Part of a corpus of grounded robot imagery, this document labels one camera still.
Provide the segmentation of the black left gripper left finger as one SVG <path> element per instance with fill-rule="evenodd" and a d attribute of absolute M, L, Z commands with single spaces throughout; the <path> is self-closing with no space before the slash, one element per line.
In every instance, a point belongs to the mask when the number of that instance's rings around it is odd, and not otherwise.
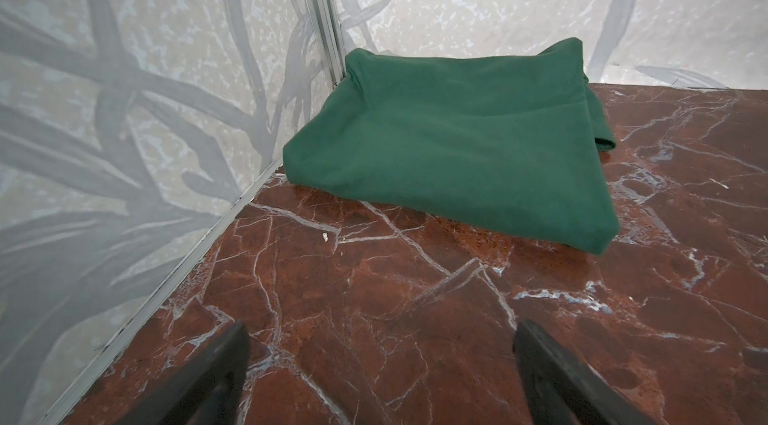
<path fill-rule="evenodd" d="M 233 424 L 250 355 L 249 335 L 238 321 L 141 399 L 119 424 Z"/>

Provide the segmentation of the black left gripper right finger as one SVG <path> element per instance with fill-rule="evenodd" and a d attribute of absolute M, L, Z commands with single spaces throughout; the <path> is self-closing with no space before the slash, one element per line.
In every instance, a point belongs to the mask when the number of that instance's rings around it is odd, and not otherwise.
<path fill-rule="evenodd" d="M 517 326 L 513 352 L 534 424 L 651 424 L 533 320 Z"/>

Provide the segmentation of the green t-shirt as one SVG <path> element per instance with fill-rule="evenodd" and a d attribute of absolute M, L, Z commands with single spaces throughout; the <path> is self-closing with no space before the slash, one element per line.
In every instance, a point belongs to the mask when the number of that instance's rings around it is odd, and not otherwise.
<path fill-rule="evenodd" d="M 284 147 L 290 182 L 599 255 L 620 225 L 600 153 L 616 145 L 566 38 L 531 56 L 358 48 Z"/>

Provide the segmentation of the aluminium frame post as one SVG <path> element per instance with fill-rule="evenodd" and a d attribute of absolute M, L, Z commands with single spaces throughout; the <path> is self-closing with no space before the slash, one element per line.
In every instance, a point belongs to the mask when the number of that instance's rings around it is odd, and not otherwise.
<path fill-rule="evenodd" d="M 324 53 L 330 80 L 336 87 L 346 76 L 344 42 L 335 0 L 307 0 Z"/>

